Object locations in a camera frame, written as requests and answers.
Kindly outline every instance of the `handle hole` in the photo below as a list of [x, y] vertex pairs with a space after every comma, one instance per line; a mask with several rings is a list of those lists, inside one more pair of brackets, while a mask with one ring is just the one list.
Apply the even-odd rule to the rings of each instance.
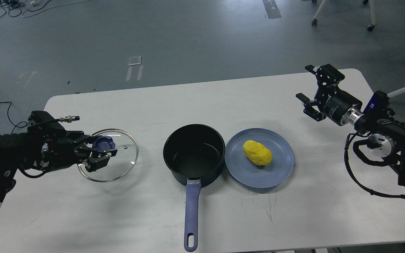
[[187, 241], [187, 246], [189, 246], [190, 248], [193, 247], [195, 245], [195, 236], [193, 234], [189, 234]]

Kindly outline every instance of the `metal connector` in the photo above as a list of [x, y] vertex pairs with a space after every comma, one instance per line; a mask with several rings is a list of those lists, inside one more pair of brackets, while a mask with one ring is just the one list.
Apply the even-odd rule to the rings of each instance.
[[66, 117], [61, 117], [59, 121], [60, 121], [60, 122], [68, 122], [68, 123], [71, 123], [71, 122], [76, 121], [76, 120], [80, 120], [80, 117], [79, 117], [79, 116], [71, 116], [71, 115], [68, 115], [68, 116], [66, 116]]

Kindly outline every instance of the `blue lid knob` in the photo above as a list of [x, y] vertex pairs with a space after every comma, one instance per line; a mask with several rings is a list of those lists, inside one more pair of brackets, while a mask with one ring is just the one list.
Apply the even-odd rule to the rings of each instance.
[[115, 142], [112, 137], [101, 136], [100, 138], [96, 139], [96, 141], [92, 145], [92, 148], [95, 148], [98, 151], [114, 149]]

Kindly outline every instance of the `robotic arm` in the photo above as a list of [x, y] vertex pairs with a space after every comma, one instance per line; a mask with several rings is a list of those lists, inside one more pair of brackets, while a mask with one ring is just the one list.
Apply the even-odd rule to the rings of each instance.
[[[15, 186], [17, 169], [30, 178], [83, 163], [88, 172], [107, 165], [117, 154], [108, 136], [89, 136], [83, 131], [66, 131], [58, 122], [72, 122], [79, 116], [54, 119], [45, 111], [33, 111], [27, 133], [0, 135], [0, 201]], [[40, 174], [32, 176], [26, 170]]]
[[[398, 174], [398, 185], [405, 186], [405, 125], [393, 118], [395, 113], [388, 107], [387, 94], [376, 91], [361, 112], [362, 102], [339, 88], [339, 82], [345, 76], [336, 68], [330, 64], [319, 67], [308, 65], [306, 70], [316, 76], [318, 91], [314, 100], [310, 100], [302, 93], [296, 94], [296, 97], [302, 101], [304, 113], [316, 121], [328, 117], [337, 125], [350, 123], [357, 131], [352, 138], [348, 136], [345, 146], [345, 165], [352, 179], [371, 195], [405, 199], [405, 195], [383, 194], [363, 186], [355, 179], [348, 162], [347, 150], [352, 139], [355, 136], [364, 137], [366, 139], [354, 142], [354, 153], [368, 165], [390, 166]], [[368, 159], [360, 150], [360, 146], [363, 145], [383, 161]]]

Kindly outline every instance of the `white chair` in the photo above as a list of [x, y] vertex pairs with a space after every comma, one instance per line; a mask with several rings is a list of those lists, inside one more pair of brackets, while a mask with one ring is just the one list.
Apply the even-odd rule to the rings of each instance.
[[[376, 26], [376, 5], [375, 5], [375, 0], [369, 0], [370, 2], [370, 11], [371, 11], [371, 24], [367, 27], [367, 30], [369, 32], [371, 32], [374, 27]], [[323, 2], [321, 2], [320, 7], [318, 8], [317, 12], [315, 13], [314, 19], [312, 20], [312, 26], [316, 26], [316, 24], [318, 23], [318, 15], [321, 13], [321, 11], [323, 10], [324, 6], [326, 5], [326, 3], [328, 3], [328, 0], [323, 0]], [[368, 0], [363, 0], [362, 1], [363, 4], [367, 4]]]

